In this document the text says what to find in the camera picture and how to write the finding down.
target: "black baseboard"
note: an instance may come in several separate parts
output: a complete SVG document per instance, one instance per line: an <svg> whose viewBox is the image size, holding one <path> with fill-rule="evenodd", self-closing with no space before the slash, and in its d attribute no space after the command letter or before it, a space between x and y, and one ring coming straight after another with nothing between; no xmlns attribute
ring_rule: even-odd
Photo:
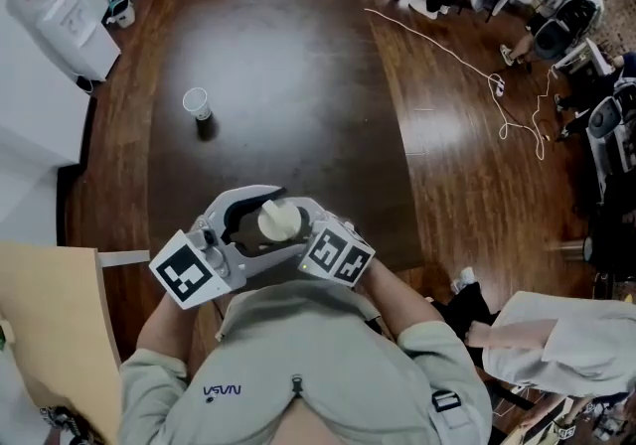
<svg viewBox="0 0 636 445"><path fill-rule="evenodd" d="M58 187L56 196L56 232L58 246L67 245L67 198L76 179L84 172L88 164L88 153L90 152L90 138L92 134L92 122L97 108L97 99L90 98L86 119L83 125L83 137L81 139L81 150L79 152L79 163L65 166L58 170Z"/></svg>

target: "black buckle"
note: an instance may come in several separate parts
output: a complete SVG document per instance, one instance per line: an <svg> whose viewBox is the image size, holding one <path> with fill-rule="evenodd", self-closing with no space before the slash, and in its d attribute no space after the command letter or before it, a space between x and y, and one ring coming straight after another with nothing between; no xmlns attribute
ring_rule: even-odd
<svg viewBox="0 0 636 445"><path fill-rule="evenodd" d="M461 406L461 399L452 390L438 390L433 394L433 406L437 413Z"/></svg>

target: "extension cord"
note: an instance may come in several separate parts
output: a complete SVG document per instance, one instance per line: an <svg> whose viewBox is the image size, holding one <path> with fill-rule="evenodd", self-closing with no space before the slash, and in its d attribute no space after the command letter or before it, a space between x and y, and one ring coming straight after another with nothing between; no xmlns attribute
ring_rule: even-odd
<svg viewBox="0 0 636 445"><path fill-rule="evenodd" d="M424 34L421 34L420 32L418 32L417 30L414 30L413 28L408 27L407 25L405 25L404 23L395 20L393 18L390 18L389 16L376 11L375 9L365 9L365 11L367 12L371 12L373 14L377 14L378 16L385 18L388 21L391 21L392 23L396 23L397 25L400 25L401 27L403 27L404 29L408 30L409 32L416 34L417 36L423 37L425 38L427 41L429 41L430 43L434 44L435 46L437 46L439 49L445 51L446 53L452 55L457 61L459 61L461 64L463 64L464 66L466 66L469 69L472 69L475 73L481 75L482 77L484 77L485 79L488 80L488 88L490 89L490 94L493 98L493 101L495 102L495 104L497 105L497 109L499 109L499 113L501 114L502 118L504 119L504 124L499 128L499 137L500 139L504 140L508 137L508 127L518 127L520 129L526 129L530 132L532 132L533 136L535 136L535 139L537 140L537 145L535 146L535 155L537 156L537 159L539 159L540 161L543 161L545 156L546 156L546 147L544 145L544 136L542 135L541 131L539 130L539 125L537 124L537 114L539 113L539 111L541 110L541 99L544 97L548 97L549 93L550 93L550 74L554 74L555 77L557 77L557 73L555 72L555 66L550 67L550 69L548 70L548 86L546 87L546 93L544 93L543 95L537 95L537 109L536 111L533 113L532 116L532 121L533 121L533 125L534 125L534 129L531 127L528 127L527 125L521 125L518 123L513 123L513 122L509 122L508 118L506 118L506 113L504 112L503 108L501 107L501 104L499 103L499 101L497 100L497 97L501 97L504 95L504 89L506 86L506 82L498 75L495 73L492 74L485 74L482 73L481 71L479 71L476 67L468 64L467 62L463 61L462 59L460 59L459 57L457 57L457 55L455 55L453 52L451 52L450 50L447 50L446 48L444 48L442 45L440 45L437 41L435 41L434 39L425 36Z"/></svg>

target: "wooden floor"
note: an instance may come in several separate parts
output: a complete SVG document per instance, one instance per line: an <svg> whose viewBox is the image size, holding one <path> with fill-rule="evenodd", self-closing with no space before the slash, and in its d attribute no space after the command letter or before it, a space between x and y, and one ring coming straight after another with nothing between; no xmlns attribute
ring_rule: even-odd
<svg viewBox="0 0 636 445"><path fill-rule="evenodd" d="M168 21L177 15L175 6L188 1L196 0L135 0L136 23L114 34L122 56L95 93L88 168L67 208L70 245L119 250L150 244L148 196L156 192L148 180L152 112L160 99ZM512 44L524 32L523 20L507 13L485 24L483 13L458 15L453 9L429 22L408 10L408 0L361 1L486 73L502 68L499 44ZM367 19L396 109L425 260L403 276L422 294L444 300L449 277L472 265L493 310L519 289L589 296L590 269L551 251L560 240L586 233L586 222L572 211L582 160L578 143L547 141L540 162L529 132L513 129L501 140L502 119L484 78L403 28L371 13ZM503 105L524 123L530 123L536 94L545 91L546 70L536 64L532 74L502 74ZM559 127L550 101L543 103L540 119L554 140ZM105 280L115 338L126 358L162 292L142 267L108 269ZM216 323L214 308L204 307L195 341L199 360L214 347Z"/></svg>

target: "paper cup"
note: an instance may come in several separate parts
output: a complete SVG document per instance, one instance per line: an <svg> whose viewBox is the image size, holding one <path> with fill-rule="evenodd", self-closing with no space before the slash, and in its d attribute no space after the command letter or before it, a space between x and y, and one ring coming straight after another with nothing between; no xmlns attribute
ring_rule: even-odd
<svg viewBox="0 0 636 445"><path fill-rule="evenodd" d="M197 120L207 120L212 115L208 93L203 88L190 88L183 96L183 107Z"/></svg>

